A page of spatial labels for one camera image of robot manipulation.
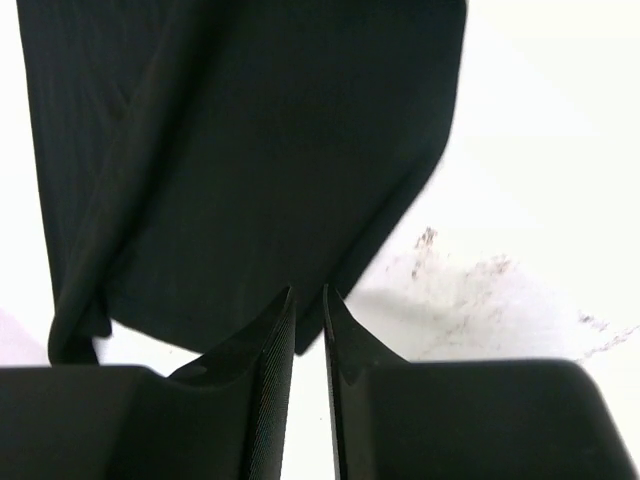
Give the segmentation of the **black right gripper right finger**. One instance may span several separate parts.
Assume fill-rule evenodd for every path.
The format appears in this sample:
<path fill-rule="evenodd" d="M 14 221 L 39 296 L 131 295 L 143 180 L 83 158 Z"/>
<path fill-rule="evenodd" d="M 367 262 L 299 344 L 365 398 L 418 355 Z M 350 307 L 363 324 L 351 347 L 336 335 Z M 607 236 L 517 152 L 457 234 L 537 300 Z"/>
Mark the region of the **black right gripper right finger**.
<path fill-rule="evenodd" d="M 340 479 L 635 479 L 591 377 L 560 359 L 410 362 L 323 293 Z"/>

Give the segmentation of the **black tank top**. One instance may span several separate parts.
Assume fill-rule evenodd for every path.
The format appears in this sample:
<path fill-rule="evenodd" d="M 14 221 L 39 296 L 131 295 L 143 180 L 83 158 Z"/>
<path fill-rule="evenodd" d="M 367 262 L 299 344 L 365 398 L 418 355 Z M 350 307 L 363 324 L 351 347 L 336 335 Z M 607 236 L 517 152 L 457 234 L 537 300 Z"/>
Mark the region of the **black tank top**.
<path fill-rule="evenodd" d="M 463 1 L 21 1 L 48 355 L 204 352 L 294 290 L 295 350 L 447 144 Z"/>

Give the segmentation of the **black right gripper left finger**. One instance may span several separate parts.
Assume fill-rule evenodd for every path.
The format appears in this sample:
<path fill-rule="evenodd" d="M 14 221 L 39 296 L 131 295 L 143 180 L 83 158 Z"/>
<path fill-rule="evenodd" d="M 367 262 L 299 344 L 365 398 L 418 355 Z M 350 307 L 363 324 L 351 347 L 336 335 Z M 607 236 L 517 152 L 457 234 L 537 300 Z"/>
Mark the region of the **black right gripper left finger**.
<path fill-rule="evenodd" d="M 142 366 L 1 372 L 5 479 L 276 479 L 295 343 L 282 290 L 169 376 Z"/>

